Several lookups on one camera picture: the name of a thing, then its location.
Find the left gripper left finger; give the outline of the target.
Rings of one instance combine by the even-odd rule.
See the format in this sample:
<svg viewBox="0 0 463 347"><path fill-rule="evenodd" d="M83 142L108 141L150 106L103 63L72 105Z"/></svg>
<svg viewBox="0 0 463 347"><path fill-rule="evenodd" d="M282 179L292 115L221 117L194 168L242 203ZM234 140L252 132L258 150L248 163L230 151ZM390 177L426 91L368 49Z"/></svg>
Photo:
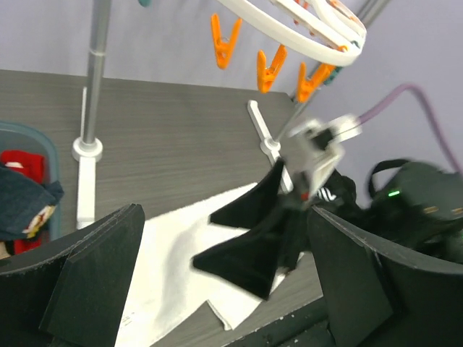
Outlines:
<svg viewBox="0 0 463 347"><path fill-rule="evenodd" d="M114 346L145 223L126 205L1 260L1 345Z"/></svg>

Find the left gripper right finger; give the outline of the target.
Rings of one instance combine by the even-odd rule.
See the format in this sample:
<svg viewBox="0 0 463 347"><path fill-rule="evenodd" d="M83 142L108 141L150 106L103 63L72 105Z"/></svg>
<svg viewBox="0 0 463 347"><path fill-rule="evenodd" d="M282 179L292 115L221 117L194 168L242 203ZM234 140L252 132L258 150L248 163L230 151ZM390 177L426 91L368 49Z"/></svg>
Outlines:
<svg viewBox="0 0 463 347"><path fill-rule="evenodd" d="M309 227L337 346L461 346L462 266L314 207Z"/></svg>

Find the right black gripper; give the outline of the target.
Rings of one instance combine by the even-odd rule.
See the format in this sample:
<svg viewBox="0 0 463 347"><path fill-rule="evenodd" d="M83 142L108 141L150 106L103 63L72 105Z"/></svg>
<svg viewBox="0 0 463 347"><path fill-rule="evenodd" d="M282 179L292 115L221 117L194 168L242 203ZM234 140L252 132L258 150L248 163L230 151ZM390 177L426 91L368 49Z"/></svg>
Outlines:
<svg viewBox="0 0 463 347"><path fill-rule="evenodd" d="M279 230L249 231L192 257L192 266L268 300L278 270L291 272L300 253L310 249L307 235L315 193L310 176L299 171L293 189L282 196L279 188L285 160L279 158L251 190L210 214L210 223L251 229L275 218Z"/></svg>

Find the red santa sock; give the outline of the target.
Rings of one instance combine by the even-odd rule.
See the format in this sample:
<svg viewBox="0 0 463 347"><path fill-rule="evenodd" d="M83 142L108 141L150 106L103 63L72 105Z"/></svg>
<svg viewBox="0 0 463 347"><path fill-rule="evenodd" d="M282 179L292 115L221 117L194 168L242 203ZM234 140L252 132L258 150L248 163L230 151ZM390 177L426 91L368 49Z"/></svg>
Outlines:
<svg viewBox="0 0 463 347"><path fill-rule="evenodd" d="M44 191L45 157L22 150L1 153L1 240L11 255L41 245L46 223Z"/></svg>

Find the white round clip hanger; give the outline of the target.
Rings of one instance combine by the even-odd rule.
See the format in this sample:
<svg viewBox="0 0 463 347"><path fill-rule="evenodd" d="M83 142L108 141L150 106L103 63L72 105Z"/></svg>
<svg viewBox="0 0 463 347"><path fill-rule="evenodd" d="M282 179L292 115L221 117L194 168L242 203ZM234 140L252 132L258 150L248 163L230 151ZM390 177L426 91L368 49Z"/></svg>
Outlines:
<svg viewBox="0 0 463 347"><path fill-rule="evenodd" d="M300 64L295 97L307 102L322 85L328 84L340 70L354 63L362 53L367 29L341 1L274 1L273 5L287 13L309 34L303 35L264 12L250 1L222 1L222 5L237 16L229 37L222 35L220 17L211 15L211 37L214 56L219 69L226 69L233 57L243 22L279 43L271 62L263 51L257 53L256 80L261 93L268 93L293 50L320 66L311 75L305 63Z"/></svg>

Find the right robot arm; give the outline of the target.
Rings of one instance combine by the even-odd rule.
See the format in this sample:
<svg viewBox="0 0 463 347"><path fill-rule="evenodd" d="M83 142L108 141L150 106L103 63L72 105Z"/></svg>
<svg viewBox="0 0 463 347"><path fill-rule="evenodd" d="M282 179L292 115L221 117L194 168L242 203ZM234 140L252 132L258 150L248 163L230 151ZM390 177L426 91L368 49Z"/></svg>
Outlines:
<svg viewBox="0 0 463 347"><path fill-rule="evenodd" d="M338 172L316 193L297 173L293 189L281 192L284 167L278 159L250 191L210 214L210 223L245 232L193 256L195 269L267 299L276 273L293 271L299 256L310 250L314 207L423 254L462 261L461 174L404 158L381 161L374 174L390 169L395 174L382 188L369 180L370 206L361 208L355 183Z"/></svg>

